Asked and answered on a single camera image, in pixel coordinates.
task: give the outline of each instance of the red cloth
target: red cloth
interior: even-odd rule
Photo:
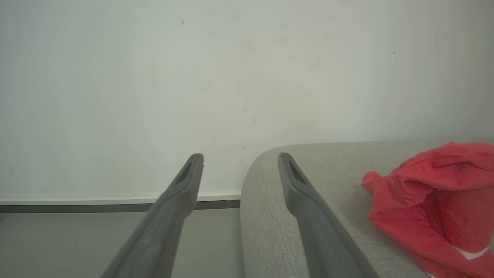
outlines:
[[[487,250],[494,231],[494,146],[448,143],[362,182],[372,197],[369,220],[436,278],[494,277]]]

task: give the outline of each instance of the gray fabric upholstery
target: gray fabric upholstery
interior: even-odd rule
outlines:
[[[382,278],[427,278],[393,240],[367,219],[371,198],[361,187],[367,171],[389,174],[419,152],[451,140],[320,143],[278,147],[261,154],[244,181],[241,225],[247,278],[309,277],[295,218],[288,212],[278,154],[291,154]],[[494,143],[494,139],[470,140]]]

